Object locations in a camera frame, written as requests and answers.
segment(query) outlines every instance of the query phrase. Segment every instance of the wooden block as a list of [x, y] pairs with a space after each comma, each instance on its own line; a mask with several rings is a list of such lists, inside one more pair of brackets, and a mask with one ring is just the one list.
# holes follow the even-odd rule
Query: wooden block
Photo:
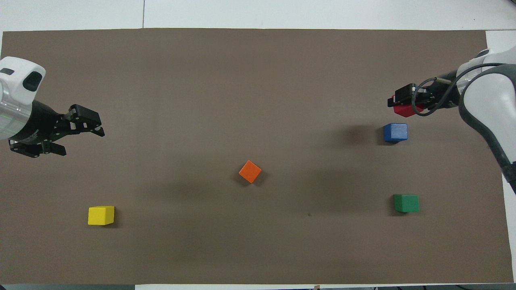
[[245, 165], [240, 169], [240, 176], [245, 178], [249, 183], [253, 183], [254, 180], [258, 177], [258, 175], [262, 172], [261, 168], [256, 166], [253, 162], [250, 160], [247, 160]]
[[416, 195], [394, 195], [394, 209], [402, 213], [419, 212], [419, 197]]
[[107, 225], [115, 221], [115, 207], [94, 206], [88, 209], [88, 224], [90, 225]]
[[383, 140], [398, 143], [409, 138], [408, 126], [405, 123], [390, 123], [383, 127]]

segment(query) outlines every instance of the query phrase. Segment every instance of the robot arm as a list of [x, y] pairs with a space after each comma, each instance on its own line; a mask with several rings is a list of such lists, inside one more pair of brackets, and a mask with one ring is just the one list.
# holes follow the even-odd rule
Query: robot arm
[[457, 71], [419, 86], [408, 84], [396, 90], [388, 106], [404, 117], [459, 106], [460, 116], [486, 140], [516, 192], [516, 46], [502, 53], [481, 51]]
[[516, 192], [516, 65], [488, 69], [464, 88], [462, 119], [487, 141]]
[[54, 141], [82, 132], [104, 136], [97, 112], [79, 105], [58, 114], [34, 100], [46, 71], [16, 57], [0, 60], [0, 139], [9, 139], [11, 151], [32, 158], [40, 154], [66, 155]]

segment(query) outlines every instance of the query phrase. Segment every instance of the orange cube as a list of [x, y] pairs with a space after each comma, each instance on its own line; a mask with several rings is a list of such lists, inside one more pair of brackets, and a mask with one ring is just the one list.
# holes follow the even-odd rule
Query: orange cube
[[245, 178], [249, 183], [253, 183], [258, 175], [262, 172], [261, 168], [256, 166], [251, 160], [247, 160], [246, 164], [240, 169], [240, 176]]

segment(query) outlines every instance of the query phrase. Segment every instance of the black cable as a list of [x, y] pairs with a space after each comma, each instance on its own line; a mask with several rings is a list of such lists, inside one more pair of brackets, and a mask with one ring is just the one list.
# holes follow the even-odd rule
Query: black cable
[[455, 285], [459, 288], [461, 288], [462, 290], [474, 290], [474, 289], [470, 289], [470, 288], [466, 288], [466, 287], [462, 287], [461, 285]]
[[419, 86], [416, 87], [416, 90], [414, 91], [414, 95], [412, 96], [412, 100], [411, 100], [411, 104], [412, 104], [412, 110], [414, 111], [414, 113], [416, 115], [419, 115], [419, 116], [423, 116], [423, 117], [426, 117], [430, 114], [432, 114], [433, 112], [437, 111], [439, 108], [441, 108], [441, 106], [444, 104], [444, 102], [446, 102], [446, 100], [448, 99], [448, 95], [452, 92], [453, 88], [455, 87], [455, 85], [457, 84], [457, 82], [464, 76], [466, 75], [467, 73], [473, 71], [473, 70], [476, 70], [478, 68], [483, 68], [483, 67], [496, 67], [496, 66], [501, 66], [501, 65], [505, 65], [505, 63], [499, 63], [499, 62], [491, 62], [491, 63], [482, 63], [480, 65], [476, 65], [476, 66], [472, 66], [470, 68], [468, 68], [467, 70], [463, 71], [461, 74], [459, 74], [454, 80], [453, 82], [448, 86], [448, 89], [444, 92], [443, 96], [441, 97], [441, 99], [439, 100], [439, 102], [437, 103], [437, 105], [435, 105], [435, 107], [433, 107], [432, 109], [428, 110], [428, 112], [426, 113], [421, 113], [417, 110], [417, 107], [416, 107], [416, 96], [418, 94], [418, 91], [428, 82], [431, 82], [432, 80], [436, 80], [437, 78], [436, 77], [433, 77], [433, 78], [429, 78], [427, 79], [426, 81], [420, 83]]

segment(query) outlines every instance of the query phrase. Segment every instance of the white table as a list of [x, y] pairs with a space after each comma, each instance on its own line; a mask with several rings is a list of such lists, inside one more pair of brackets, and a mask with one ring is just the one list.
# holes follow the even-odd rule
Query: white table
[[[510, 0], [0, 0], [4, 31], [153, 27], [490, 30], [487, 45], [516, 45]], [[516, 195], [504, 182], [516, 277]], [[382, 285], [321, 285], [321, 288]], [[287, 289], [314, 285], [137, 285], [137, 289]]]

